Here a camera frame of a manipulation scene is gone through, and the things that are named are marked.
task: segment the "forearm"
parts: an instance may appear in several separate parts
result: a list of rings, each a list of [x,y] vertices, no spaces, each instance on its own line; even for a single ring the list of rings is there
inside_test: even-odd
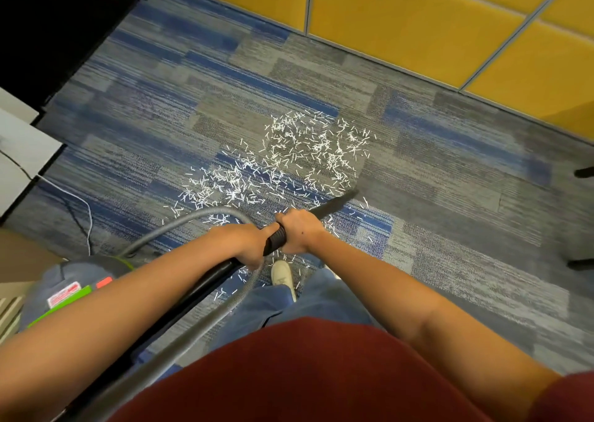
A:
[[[408,343],[496,420],[522,420],[559,375],[405,272],[330,234],[311,242],[393,335]]]
[[[92,292],[0,349],[0,415],[60,408],[82,392],[230,246],[202,236]]]

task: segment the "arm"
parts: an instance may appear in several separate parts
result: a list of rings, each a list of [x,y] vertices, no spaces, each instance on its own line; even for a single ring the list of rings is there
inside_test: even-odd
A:
[[[80,394],[210,268],[257,267],[273,223],[212,228],[50,314],[0,348],[0,420],[49,420]]]
[[[560,376],[412,276],[335,238],[305,211],[278,215],[285,253],[320,258],[391,334],[495,420],[520,421]]]

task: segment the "maroon shirt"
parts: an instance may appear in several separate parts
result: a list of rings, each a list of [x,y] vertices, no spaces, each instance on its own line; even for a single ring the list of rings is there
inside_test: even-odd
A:
[[[555,382],[530,422],[594,421],[594,374]],[[490,420],[387,333],[303,317],[229,343],[138,394],[110,419]]]

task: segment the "jeans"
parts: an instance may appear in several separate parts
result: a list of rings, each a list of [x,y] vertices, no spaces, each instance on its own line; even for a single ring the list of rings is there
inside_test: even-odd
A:
[[[328,269],[318,269],[305,282],[301,297],[293,302],[284,284],[249,291],[210,344],[213,351],[265,326],[300,317],[378,326],[347,285]]]

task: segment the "power cord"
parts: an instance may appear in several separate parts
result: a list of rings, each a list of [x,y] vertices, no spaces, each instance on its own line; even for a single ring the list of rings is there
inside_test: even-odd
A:
[[[5,152],[3,152],[2,150],[0,150],[0,153],[7,157],[11,163],[13,163],[14,165],[16,165],[17,167],[19,167],[20,170],[22,170],[22,172],[27,176],[27,178],[29,179],[29,181],[33,181],[33,179],[35,177],[39,178],[40,180],[54,186],[56,189],[58,189],[59,191],[64,192],[65,194],[70,195],[71,197],[74,197],[75,199],[78,199],[80,201],[82,201],[84,204],[87,205],[87,210],[88,210],[88,231],[87,231],[87,248],[88,248],[88,255],[91,256],[91,230],[93,230],[93,214],[91,213],[91,206],[87,203],[86,200],[82,199],[81,197],[79,197],[78,195],[75,195],[65,189],[62,189],[60,186],[58,186],[55,183],[52,183],[51,181],[48,180],[48,178],[42,177],[39,174],[36,174],[34,177],[31,177],[31,175],[29,175],[29,173],[23,168],[23,166],[21,166],[17,161],[15,161],[13,158],[11,158],[9,155],[7,155]]]

